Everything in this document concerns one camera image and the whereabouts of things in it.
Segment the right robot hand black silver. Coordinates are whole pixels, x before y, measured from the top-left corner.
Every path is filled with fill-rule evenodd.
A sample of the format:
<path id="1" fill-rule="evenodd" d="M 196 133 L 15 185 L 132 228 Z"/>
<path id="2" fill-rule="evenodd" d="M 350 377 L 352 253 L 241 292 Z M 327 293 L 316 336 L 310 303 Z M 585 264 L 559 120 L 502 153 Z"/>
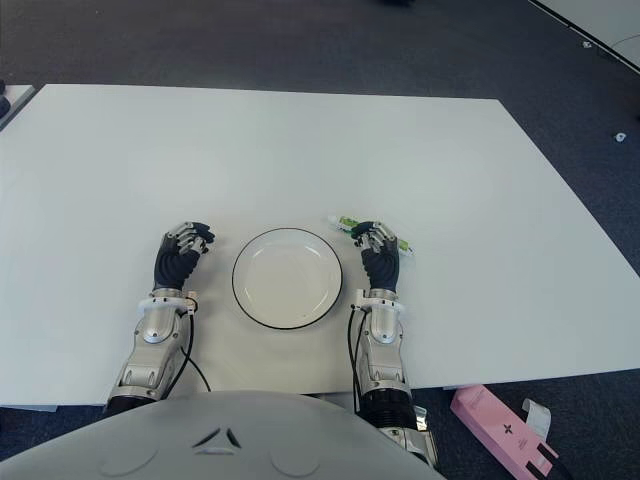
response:
<path id="1" fill-rule="evenodd" d="M 360 249 L 370 288 L 396 293 L 400 254 L 395 233 L 379 221 L 365 221 L 351 230 L 351 238 Z"/>

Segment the left robot hand black silver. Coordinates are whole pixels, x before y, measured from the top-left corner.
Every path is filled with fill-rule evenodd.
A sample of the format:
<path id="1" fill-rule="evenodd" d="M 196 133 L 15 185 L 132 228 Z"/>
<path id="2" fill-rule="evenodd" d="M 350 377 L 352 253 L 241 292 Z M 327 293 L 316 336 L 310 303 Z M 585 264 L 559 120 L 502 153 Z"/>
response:
<path id="1" fill-rule="evenodd" d="M 183 222 L 166 232 L 154 264 L 154 289 L 182 290 L 215 234 L 209 225 Z"/>

